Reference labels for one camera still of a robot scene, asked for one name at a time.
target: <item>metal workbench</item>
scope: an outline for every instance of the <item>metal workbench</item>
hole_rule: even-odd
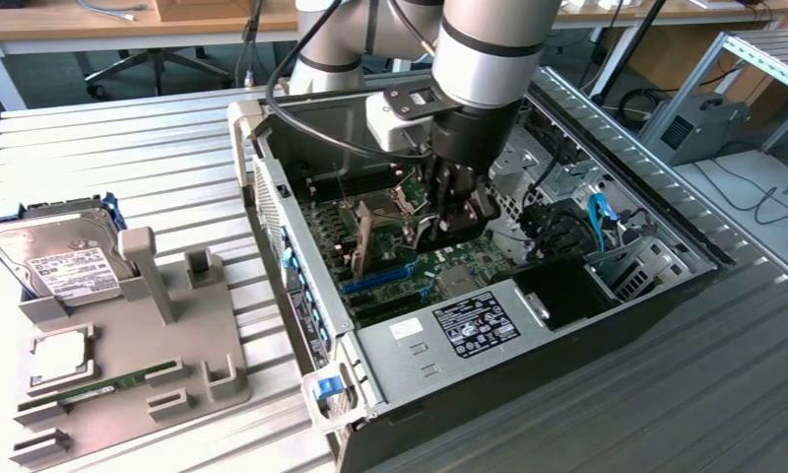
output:
[[[739,266],[636,343],[376,470],[785,472],[788,268],[719,220],[720,209],[696,205],[688,182],[659,174],[556,75],[537,81]],[[334,468],[309,428],[233,183],[224,107],[256,96],[224,91],[2,115],[0,200],[112,190],[129,225],[154,227],[161,261],[205,245],[221,255],[253,387],[250,403],[54,471]],[[12,320],[22,320],[6,278],[0,268],[0,353]],[[0,440],[17,429],[0,411]],[[0,456],[2,467],[12,463]]]

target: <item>hard drive label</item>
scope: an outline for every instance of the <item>hard drive label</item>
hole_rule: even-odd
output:
[[[30,259],[29,265],[60,300],[109,291],[120,285],[101,248]]]
[[[520,336],[492,292],[449,304],[432,313],[461,358],[469,358]]]

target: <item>gray equipment box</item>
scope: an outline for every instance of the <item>gray equipment box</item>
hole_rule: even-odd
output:
[[[669,102],[663,101],[656,106],[643,132],[653,128]],[[647,143],[648,150],[672,167],[708,160],[717,156],[731,136],[748,120],[749,110],[740,101],[731,101],[716,93],[695,95],[685,99],[659,139]]]
[[[372,92],[297,97],[286,100],[286,107],[328,133],[372,144],[362,119]],[[577,267],[592,282],[584,287],[595,287],[596,294],[617,302],[592,316],[569,314],[569,321],[556,328],[544,323],[551,317],[544,294],[539,296],[512,277],[480,279],[473,290],[476,276],[468,278],[456,267],[461,263],[449,261],[459,254],[455,249],[435,256],[447,261],[436,285],[447,291],[443,301],[382,321],[357,321],[345,302],[345,285],[332,277],[332,259],[310,230],[317,223],[306,218],[306,191],[310,182],[321,182],[320,192],[336,175],[344,179],[353,172],[389,165],[329,148],[276,117],[268,117],[257,128],[260,156],[253,184],[242,189],[245,205],[305,374],[309,414],[314,424],[334,435],[342,472],[365,471],[635,340],[729,263],[533,85],[527,105],[531,115],[521,116],[507,153],[491,169],[495,188],[504,189],[493,191],[503,209],[495,222],[516,221],[520,208],[531,203],[528,185],[537,178],[536,169],[547,166],[548,152],[524,128],[536,119],[552,123],[552,130],[561,133],[557,142],[568,138],[575,142],[572,149],[584,155],[579,159],[592,161],[592,166],[577,165],[576,169],[585,169],[584,178],[575,172],[567,177],[575,184],[565,196],[575,205],[585,206],[591,193],[604,193],[612,205],[645,209],[659,228],[660,243],[640,238],[636,247],[624,245],[619,251],[587,257],[587,264]],[[507,247],[508,255],[516,253],[509,246],[513,241],[501,246],[499,236],[492,238],[503,252]],[[619,271],[619,277],[605,278],[616,276],[605,274],[608,268]],[[405,277],[440,274],[412,272]],[[571,283],[559,291],[576,299],[589,296],[575,293],[581,289]],[[492,338],[485,347],[479,337],[488,332]],[[330,395],[333,384],[337,393]]]

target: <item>blue pcie slot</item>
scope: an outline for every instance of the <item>blue pcie slot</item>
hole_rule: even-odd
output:
[[[382,284],[389,283],[392,281],[399,281],[400,279],[411,278],[413,274],[415,264],[409,263],[401,268],[387,271],[385,273],[380,273],[376,276],[369,277],[368,279],[364,279],[354,283],[345,284],[341,288],[341,292],[344,294],[353,294],[366,289],[376,288],[377,286],[381,286]]]

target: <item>green circuit board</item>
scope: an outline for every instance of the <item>green circuit board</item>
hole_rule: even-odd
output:
[[[417,208],[423,203],[421,184],[407,178],[400,189],[407,206]],[[377,208],[387,210],[373,212],[372,262],[364,277],[357,280],[350,270],[349,251],[358,233],[356,208],[360,201],[373,202]],[[401,198],[397,202],[393,188],[326,202],[302,203],[302,211],[344,305],[358,326],[378,323],[456,296],[449,285],[444,285],[441,275],[452,274],[444,273],[445,270],[457,267],[457,274],[465,273],[467,288],[480,288],[489,284],[496,272],[512,266],[487,236],[425,253],[416,253],[405,247],[401,229],[411,215],[403,210]],[[345,294],[349,285],[403,268],[408,277]]]

